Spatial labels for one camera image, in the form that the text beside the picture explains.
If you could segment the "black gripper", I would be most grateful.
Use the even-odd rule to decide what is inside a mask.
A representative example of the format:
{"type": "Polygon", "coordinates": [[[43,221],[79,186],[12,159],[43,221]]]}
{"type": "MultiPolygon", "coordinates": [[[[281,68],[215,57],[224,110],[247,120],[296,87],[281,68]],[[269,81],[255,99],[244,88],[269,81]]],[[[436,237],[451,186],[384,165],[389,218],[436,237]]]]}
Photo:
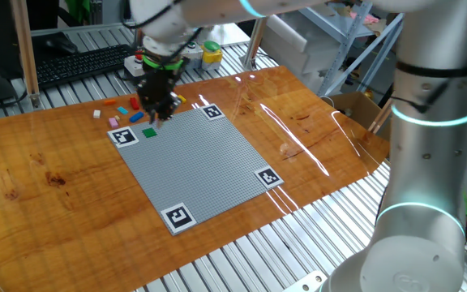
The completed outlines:
{"type": "Polygon", "coordinates": [[[179,107],[173,91],[181,74],[182,69],[151,71],[139,82],[139,103],[148,114],[150,124],[156,121],[156,113],[158,128],[173,117],[174,111],[179,107]]]}

